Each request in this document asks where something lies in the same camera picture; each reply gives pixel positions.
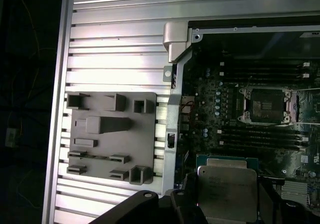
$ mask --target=ribbed metal panel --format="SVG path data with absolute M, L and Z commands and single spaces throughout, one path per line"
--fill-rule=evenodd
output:
M 308 185 L 307 183 L 286 181 L 281 190 L 281 197 L 284 200 L 291 200 L 307 206 L 309 204 Z
M 52 113 L 43 223 L 88 223 L 136 191 L 161 194 L 170 83 L 164 24 L 257 16 L 315 14 L 319 0 L 64 0 Z M 155 92 L 154 182 L 126 182 L 66 173 L 71 112 L 67 91 Z

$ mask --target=wire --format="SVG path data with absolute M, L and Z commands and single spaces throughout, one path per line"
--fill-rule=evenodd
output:
M 31 13 L 30 13 L 30 11 L 29 11 L 29 9 L 28 9 L 28 7 L 27 7 L 27 5 L 26 5 L 26 3 L 25 3 L 25 1 L 24 0 L 21 0 L 21 2 L 23 3 L 23 5 L 24 5 L 24 7 L 25 7 L 25 9 L 26 9 L 26 11 L 27 11 L 27 13 L 28 13 L 28 16 L 29 16 L 29 19 L 30 19 L 30 23 L 31 23 L 31 26 L 32 26 L 32 30 L 33 30 L 33 34 L 34 34 L 34 38 L 35 38 L 35 42 L 36 42 L 36 47 L 37 47 L 37 54 L 38 54 L 38 59 L 40 59 L 40 45 L 39 45 L 39 39 L 38 39 L 38 35 L 37 35 L 37 33 L 36 33 L 36 28 L 35 28 L 35 26 L 34 26 L 34 22 L 33 22 L 33 19 L 32 19 L 32 16 L 31 16 Z M 30 96 L 31 96 L 31 93 L 32 93 L 32 89 L 34 88 L 34 86 L 35 86 L 35 83 L 36 83 L 36 78 L 37 78 L 37 76 L 38 76 L 38 74 L 39 74 L 39 68 L 37 68 L 36 69 L 37 71 L 36 71 L 36 73 L 35 73 L 35 76 L 34 76 L 34 79 L 33 79 L 33 82 L 32 82 L 32 86 L 31 86 L 31 89 L 30 89 L 30 92 L 29 92 L 29 94 L 28 94 L 28 99 L 30 98 Z M 20 119 L 20 136 L 21 136 L 21 134 L 22 134 L 22 119 Z
M 192 103 L 192 105 L 194 104 L 194 102 L 193 101 L 189 101 L 189 102 L 187 102 L 186 104 L 184 104 L 182 107 L 181 107 L 181 110 L 183 110 L 186 106 L 188 106 L 190 103 Z
M 22 182 L 30 175 L 30 173 L 32 172 L 32 170 L 30 170 L 23 178 L 22 178 L 22 180 L 19 182 L 19 184 L 17 185 L 17 187 L 16 187 L 16 193 L 20 196 L 20 197 L 22 197 L 23 199 L 25 199 L 34 209 L 39 209 L 39 208 L 41 208 L 41 207 L 37 207 L 37 206 L 35 206 L 28 198 L 26 198 L 24 195 L 22 195 L 20 192 L 19 192 L 19 187 L 20 187 L 20 185 L 22 184 Z
M 20 72 L 21 68 L 18 70 L 18 72 L 14 75 L 11 81 L 11 106 L 14 106 L 14 83 L 15 83 L 15 78 L 17 77 L 18 73 Z M 11 117 L 12 111 L 8 115 L 8 120 L 6 121 L 6 126 L 9 127 L 9 122 L 10 122 L 10 117 Z
M 39 49 L 39 51 L 43 51 L 43 50 L 57 50 L 56 48 L 41 48 Z M 37 54 L 38 51 L 34 52 L 32 55 L 29 56 L 29 59 L 31 59 L 33 56 L 35 56 Z
M 28 15 L 29 15 L 29 19 L 30 19 L 30 22 L 31 22 L 31 25 L 32 25 L 32 30 L 34 32 L 34 37 L 35 37 L 35 40 L 36 40 L 36 47 L 37 47 L 37 52 L 38 52 L 38 58 L 40 58 L 40 45 L 39 45 L 39 40 L 38 40 L 38 35 L 36 33 L 36 29 L 35 29 L 35 26 L 34 26 L 34 22 L 33 22 L 33 19 L 31 17 L 31 13 L 26 5 L 26 3 L 24 2 L 24 0 L 21 0 L 22 4 L 24 5 Z

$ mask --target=motherboard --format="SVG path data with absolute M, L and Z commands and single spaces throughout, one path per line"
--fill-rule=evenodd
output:
M 309 60 L 217 61 L 186 66 L 176 180 L 197 156 L 258 159 L 284 199 L 320 212 L 320 69 Z

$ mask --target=capacitor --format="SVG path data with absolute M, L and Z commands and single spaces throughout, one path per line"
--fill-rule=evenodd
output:
M 315 172 L 312 172 L 312 171 L 309 171 L 308 174 L 309 174 L 309 176 L 311 178 L 315 178 L 317 176 L 317 174 Z

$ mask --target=dark background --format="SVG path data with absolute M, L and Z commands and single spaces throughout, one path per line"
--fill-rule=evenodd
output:
M 61 0 L 0 0 L 0 223 L 41 223 L 60 12 Z

